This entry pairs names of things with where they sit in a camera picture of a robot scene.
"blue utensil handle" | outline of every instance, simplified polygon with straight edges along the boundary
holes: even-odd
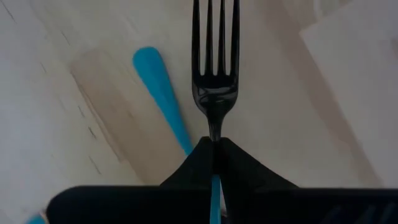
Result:
[[[186,155],[189,155],[193,150],[192,143],[185,129],[178,102],[160,53],[153,47],[141,48],[134,54],[132,63],[149,93],[155,99],[157,106],[162,110],[177,141]]]
[[[46,221],[45,215],[43,215],[42,213],[33,216],[27,222],[27,224],[46,224],[46,223],[47,223],[47,221]]]

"wooden table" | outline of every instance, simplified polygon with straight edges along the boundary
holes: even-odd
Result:
[[[377,91],[381,84],[371,92],[363,82],[356,88],[366,72],[397,81],[398,35],[390,26],[397,16],[382,10],[396,1],[241,2],[239,98],[223,136],[303,187],[398,183],[388,172],[395,162],[384,160],[398,146],[395,115],[383,114],[384,123],[366,132],[363,123],[381,112],[356,110],[368,105],[358,100],[362,92],[374,103],[373,96],[396,96]],[[231,18],[232,1],[226,6]],[[202,46],[206,7],[201,1]],[[159,184],[181,164],[185,155],[131,57],[147,45],[161,52],[196,144],[208,126],[191,94],[191,19],[187,0],[1,0],[1,223],[24,222],[74,185]],[[369,31],[367,19],[371,28],[384,26]],[[228,44],[230,22],[226,31]],[[359,38],[367,32],[371,37]],[[385,37],[381,53],[369,47],[378,34]],[[390,61],[379,60],[383,55]],[[350,77],[356,68],[362,73]]]

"utensil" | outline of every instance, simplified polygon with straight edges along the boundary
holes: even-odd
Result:
[[[199,0],[193,2],[192,19],[192,94],[196,105],[207,117],[210,138],[217,150],[221,139],[221,127],[225,115],[238,98],[239,78],[239,0],[234,0],[231,71],[225,68],[225,1],[220,7],[220,37],[218,41],[218,71],[213,72],[213,3],[208,1],[205,74],[200,73],[200,15]],[[211,182],[210,223],[220,223],[220,177],[214,175]]]
[[[132,64],[163,112],[177,141],[186,155],[189,155],[193,146],[185,128],[177,99],[174,96],[169,74],[159,51],[154,47],[143,47],[134,54]]]

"fork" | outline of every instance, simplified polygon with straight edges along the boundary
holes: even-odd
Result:
[[[200,16],[199,0],[193,3],[192,19],[192,94],[198,108],[206,115],[210,139],[221,139],[225,115],[238,98],[239,78],[239,0],[234,0],[231,38],[231,71],[225,68],[225,1],[221,0],[218,41],[218,71],[213,72],[213,6],[208,0],[205,73],[200,73]]]

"fork handle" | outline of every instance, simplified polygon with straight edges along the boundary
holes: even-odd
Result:
[[[209,122],[209,130],[210,130],[210,139],[213,142],[219,142],[221,139],[221,126],[223,125],[223,121],[219,122]]]

